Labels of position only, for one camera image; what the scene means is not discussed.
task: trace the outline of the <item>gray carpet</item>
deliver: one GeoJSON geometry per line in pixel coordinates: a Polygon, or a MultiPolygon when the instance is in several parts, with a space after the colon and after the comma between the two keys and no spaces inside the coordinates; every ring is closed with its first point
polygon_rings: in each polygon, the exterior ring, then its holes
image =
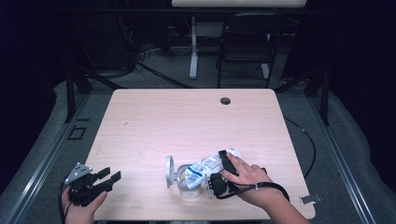
{"type": "MultiPolygon", "coordinates": [[[[177,79],[180,82],[197,88],[216,88],[217,70],[215,68],[216,57],[213,49],[200,48],[198,64],[198,78],[189,79],[190,54],[175,54],[162,50],[153,50],[146,54],[147,59],[143,64],[161,71],[162,73],[177,79]]],[[[279,75],[283,68],[287,55],[287,48],[280,51],[274,71],[271,88],[281,85],[279,75]]],[[[259,77],[260,70],[255,71],[248,66],[229,66],[224,70],[227,76],[241,77],[246,73],[252,73],[259,77]]],[[[159,89],[176,88],[171,83],[152,75],[150,72],[137,66],[131,74],[123,77],[112,78],[115,83],[131,89],[159,89]]],[[[224,88],[262,88],[262,80],[253,80],[247,83],[240,80],[227,80],[224,88]]],[[[60,215],[57,207],[57,192],[59,185],[78,161],[84,162],[90,151],[92,142],[99,128],[102,117],[106,111],[111,97],[111,89],[92,79],[94,91],[85,99],[81,110],[71,125],[84,129],[80,140],[67,140],[71,133],[62,133],[67,126],[66,118],[65,84],[60,84],[55,90],[58,95],[57,104],[42,134],[38,137],[31,153],[28,155],[21,169],[15,175],[8,188],[0,197],[0,223],[7,220],[18,220],[20,223],[59,223],[60,215]],[[17,207],[23,190],[28,186],[29,180],[35,174],[35,169],[40,162],[53,149],[59,135],[66,136],[59,145],[59,153],[50,166],[50,171],[43,176],[45,181],[38,186],[39,191],[33,197],[31,203],[23,208],[17,207]],[[19,218],[8,219],[15,210],[24,209],[26,213],[19,218]]],[[[288,119],[293,120],[310,134],[317,148],[317,158],[311,173],[306,178],[310,193],[320,194],[324,200],[315,205],[317,215],[312,223],[361,223],[360,216],[354,203],[351,201],[344,180],[339,174],[331,153],[332,147],[322,131],[320,120],[316,119],[317,111],[312,106],[312,99],[307,99],[302,93],[302,86],[296,86],[290,91],[277,95],[282,112],[288,119]]],[[[294,144],[302,170],[305,173],[313,159],[313,147],[309,139],[289,121],[290,136],[294,144]]],[[[339,100],[331,94],[329,103],[329,122],[331,131],[342,150],[347,164],[354,175],[361,193],[372,212],[376,223],[396,222],[396,194],[389,190],[380,180],[375,168],[369,161],[369,146],[359,126],[347,113],[339,100]]]]}

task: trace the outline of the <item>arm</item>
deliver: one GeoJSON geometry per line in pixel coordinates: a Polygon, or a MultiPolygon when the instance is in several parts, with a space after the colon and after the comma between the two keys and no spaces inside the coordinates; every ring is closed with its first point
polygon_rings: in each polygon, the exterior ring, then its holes
{"type": "Polygon", "coordinates": [[[69,188],[62,194],[62,207],[66,216],[66,224],[92,224],[93,215],[99,206],[105,201],[107,192],[102,192],[95,200],[86,207],[80,207],[72,204],[69,200],[69,188]]]}
{"type": "MultiPolygon", "coordinates": [[[[272,182],[271,178],[258,165],[249,166],[242,159],[227,153],[228,159],[238,171],[239,176],[223,170],[222,176],[234,182],[238,188],[240,185],[254,185],[260,182],[272,182]]],[[[283,196],[277,189],[249,190],[238,195],[247,203],[256,205],[268,214],[275,223],[309,223],[303,215],[283,196]]]]}

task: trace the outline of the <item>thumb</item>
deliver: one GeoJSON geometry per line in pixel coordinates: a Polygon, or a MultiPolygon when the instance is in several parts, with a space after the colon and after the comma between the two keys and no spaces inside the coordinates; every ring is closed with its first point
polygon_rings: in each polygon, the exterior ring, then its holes
{"type": "Polygon", "coordinates": [[[107,191],[103,191],[87,207],[94,213],[107,198],[107,191]]]}

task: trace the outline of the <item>white wrapper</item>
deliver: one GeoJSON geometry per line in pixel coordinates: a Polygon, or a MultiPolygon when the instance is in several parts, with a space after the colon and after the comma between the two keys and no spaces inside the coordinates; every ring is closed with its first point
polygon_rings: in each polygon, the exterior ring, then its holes
{"type": "MultiPolygon", "coordinates": [[[[227,152],[233,153],[235,157],[242,158],[238,149],[227,148],[227,152]]],[[[195,188],[197,185],[205,181],[205,175],[210,176],[216,174],[223,169],[219,153],[212,155],[206,159],[196,162],[184,171],[186,176],[185,184],[189,189],[195,188]]]]}

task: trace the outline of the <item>table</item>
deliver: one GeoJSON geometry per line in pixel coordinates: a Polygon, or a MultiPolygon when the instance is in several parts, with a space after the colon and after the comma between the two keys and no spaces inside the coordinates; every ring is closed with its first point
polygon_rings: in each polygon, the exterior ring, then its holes
{"type": "MultiPolygon", "coordinates": [[[[172,0],[172,7],[304,7],[306,0],[172,0]]],[[[197,78],[197,23],[195,17],[191,20],[191,64],[190,79],[197,78]]],[[[262,64],[262,75],[268,77],[268,66],[262,64]]]]}
{"type": "Polygon", "coordinates": [[[265,167],[291,203],[314,217],[314,206],[299,201],[309,193],[273,91],[169,89],[114,91],[86,165],[94,172],[110,167],[122,178],[95,219],[268,219],[238,197],[207,198],[205,185],[195,198],[179,196],[177,184],[166,187],[166,156],[177,169],[228,147],[237,148],[247,163],[265,167]],[[231,103],[222,104],[223,97],[231,103]]]}

